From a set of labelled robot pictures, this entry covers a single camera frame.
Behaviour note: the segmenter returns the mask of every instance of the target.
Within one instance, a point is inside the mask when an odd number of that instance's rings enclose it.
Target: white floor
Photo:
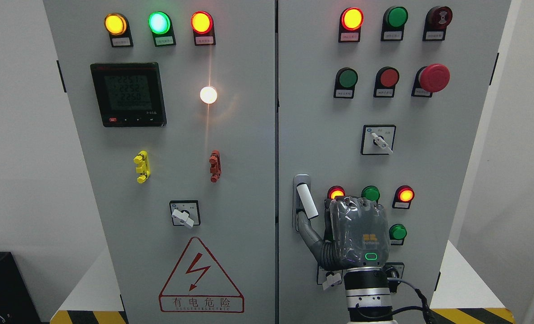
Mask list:
[[[60,310],[122,311],[119,285],[107,248],[67,297]],[[491,289],[448,242],[431,308],[504,308]]]

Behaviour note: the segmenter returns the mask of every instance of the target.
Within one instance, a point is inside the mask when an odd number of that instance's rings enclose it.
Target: gray metal panel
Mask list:
[[[273,2],[45,0],[45,9],[130,322],[275,322]],[[156,10],[170,15],[176,46],[154,47],[147,18]],[[193,44],[197,10],[213,16],[216,46]],[[127,17],[135,47],[111,48],[110,12]],[[158,62],[166,127],[104,128],[89,70],[96,62]],[[218,90],[210,109],[199,99],[209,83]],[[138,184],[133,157],[142,149],[152,175]],[[209,181],[213,149],[217,183]],[[172,199],[198,199],[201,226],[173,226]],[[243,293],[243,314],[160,311],[158,294],[192,236]]]
[[[291,226],[292,181],[312,177],[312,194],[323,208],[327,189],[345,187],[359,195],[377,186],[390,224],[404,224],[404,246],[392,246],[390,261],[405,262],[405,279],[431,298],[457,205],[471,146],[509,0],[299,0],[279,1],[280,122],[280,322],[348,321],[344,289],[323,292],[316,263]],[[409,21],[402,42],[380,42],[381,20],[390,6],[405,6]],[[453,9],[446,41],[421,41],[425,15],[436,5]],[[360,43],[339,44],[339,16],[349,6],[365,14]],[[451,70],[448,87],[431,99],[411,98],[419,68],[442,63]],[[348,66],[359,74],[355,98],[333,99],[335,74]],[[376,73],[399,70],[395,98],[374,99]],[[394,154],[361,156],[362,126],[395,124]],[[395,190],[416,192],[411,209],[391,209]],[[323,219],[313,221],[323,232]],[[419,304],[407,287],[394,307]],[[422,322],[420,312],[398,315],[401,323]]]

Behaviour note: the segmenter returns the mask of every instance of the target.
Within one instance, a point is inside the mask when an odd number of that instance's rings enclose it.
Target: yellow black hazard stripe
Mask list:
[[[125,312],[58,311],[50,324],[129,324]]]
[[[505,308],[448,308],[433,310],[438,324],[515,324]],[[50,324],[129,324],[125,312],[58,311]]]
[[[433,310],[438,324],[515,324],[505,308],[446,308]]]

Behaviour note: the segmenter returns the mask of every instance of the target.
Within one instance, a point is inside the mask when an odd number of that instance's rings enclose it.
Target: yellow terminal connector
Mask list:
[[[149,158],[148,154],[145,150],[142,150],[135,156],[133,159],[133,162],[137,164],[135,167],[135,172],[139,174],[137,177],[137,182],[144,183],[149,179],[149,176],[151,175],[151,170],[149,168]]]

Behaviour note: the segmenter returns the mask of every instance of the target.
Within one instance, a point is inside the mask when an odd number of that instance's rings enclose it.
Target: green indicator light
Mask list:
[[[157,35],[165,34],[171,28],[171,20],[164,12],[154,12],[149,16],[149,28]]]
[[[403,7],[396,7],[391,9],[389,14],[387,15],[387,23],[394,28],[401,27],[407,23],[407,18],[409,17],[409,14],[407,14],[407,10]]]
[[[375,186],[367,186],[363,191],[361,191],[361,197],[367,198],[372,201],[378,201],[379,197],[381,197],[381,194],[379,193],[379,189]]]
[[[351,88],[357,83],[357,73],[353,70],[345,70],[339,76],[339,83],[345,88]]]
[[[375,261],[377,260],[377,253],[366,253],[365,259],[369,261]]]
[[[403,240],[407,236],[407,229],[401,224],[393,225],[389,229],[389,237],[392,240]]]

